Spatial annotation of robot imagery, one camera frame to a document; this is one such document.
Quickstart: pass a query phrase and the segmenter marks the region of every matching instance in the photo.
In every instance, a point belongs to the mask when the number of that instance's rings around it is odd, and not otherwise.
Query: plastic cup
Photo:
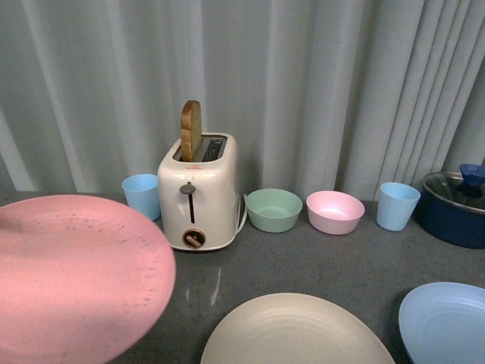
[[[419,191],[407,184],[381,184],[377,223],[386,230],[401,231],[407,225],[420,197]]]
[[[158,177],[154,174],[136,174],[121,184],[128,206],[141,212],[150,220],[160,216]]]

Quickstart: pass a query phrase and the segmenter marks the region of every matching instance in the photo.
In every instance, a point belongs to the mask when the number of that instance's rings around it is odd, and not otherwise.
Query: toast
[[[180,129],[182,162],[192,162],[202,143],[202,118],[198,101],[189,100],[183,106]]]

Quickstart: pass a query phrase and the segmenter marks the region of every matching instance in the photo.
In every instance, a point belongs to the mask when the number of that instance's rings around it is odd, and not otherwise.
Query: toaster
[[[232,243],[246,219],[236,164],[236,141],[225,133],[202,133],[192,162],[182,162],[180,139],[168,151],[158,167],[158,194],[164,234],[174,249]]]

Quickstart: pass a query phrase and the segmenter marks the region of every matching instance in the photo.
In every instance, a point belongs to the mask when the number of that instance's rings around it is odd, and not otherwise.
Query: gray countertop
[[[40,194],[0,196],[3,206]],[[104,197],[125,202],[122,195]],[[199,363],[212,331],[229,312],[280,292],[309,294],[346,309],[382,340],[397,364],[409,364],[399,336],[402,299],[436,281],[485,288],[485,249],[445,243],[414,220],[403,231],[386,231],[375,222],[377,203],[365,207],[357,228],[343,236],[316,231],[304,209],[285,233],[259,231],[248,220],[224,249],[175,252],[177,281],[168,307],[137,344],[110,364]],[[155,223],[162,227],[161,219]]]

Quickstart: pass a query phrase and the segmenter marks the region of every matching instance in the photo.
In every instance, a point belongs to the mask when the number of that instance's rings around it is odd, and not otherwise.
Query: pot
[[[453,172],[428,174],[422,184],[419,225],[447,243],[485,249],[485,186],[467,184]]]

